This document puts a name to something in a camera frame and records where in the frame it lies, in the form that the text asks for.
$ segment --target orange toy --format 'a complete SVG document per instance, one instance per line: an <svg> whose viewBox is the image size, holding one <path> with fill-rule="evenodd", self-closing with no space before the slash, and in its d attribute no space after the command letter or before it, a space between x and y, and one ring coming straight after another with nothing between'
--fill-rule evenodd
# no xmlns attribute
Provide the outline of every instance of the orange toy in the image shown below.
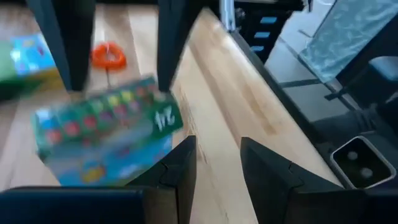
<svg viewBox="0 0 398 224"><path fill-rule="evenodd" d="M114 60L107 58L107 54L114 55ZM91 53L93 66L107 70L121 70L126 67L126 56L115 43L108 42L96 46Z"/></svg>

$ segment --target wooden table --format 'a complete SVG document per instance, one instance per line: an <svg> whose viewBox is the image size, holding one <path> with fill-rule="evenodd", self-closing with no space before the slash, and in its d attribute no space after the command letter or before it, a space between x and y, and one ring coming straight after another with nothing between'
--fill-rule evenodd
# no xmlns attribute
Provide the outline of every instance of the wooden table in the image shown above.
<svg viewBox="0 0 398 224"><path fill-rule="evenodd" d="M5 8L0 7L0 30L8 35L38 30L26 9ZM121 45L128 67L111 74L109 82L104 71L92 69L88 95L156 71L156 8L98 5L95 25L94 41L114 40ZM175 134L174 144L188 134L195 134L198 140L192 223L257 222L239 157L242 136L340 184L210 11L204 10L197 21L172 91L185 123L183 131ZM41 106L70 100L65 90L59 90L0 107L0 189L59 184L34 153L29 116Z"/></svg>

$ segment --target colorful box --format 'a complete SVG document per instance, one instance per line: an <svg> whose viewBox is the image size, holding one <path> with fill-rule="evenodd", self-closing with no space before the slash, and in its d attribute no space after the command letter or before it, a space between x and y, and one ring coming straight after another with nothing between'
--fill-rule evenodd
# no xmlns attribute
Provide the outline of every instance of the colorful box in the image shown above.
<svg viewBox="0 0 398 224"><path fill-rule="evenodd" d="M38 155L62 185L122 185L172 150L183 126L171 94L148 78L32 116Z"/></svg>
<svg viewBox="0 0 398 224"><path fill-rule="evenodd" d="M0 87L15 96L64 87L42 34L0 41Z"/></svg>

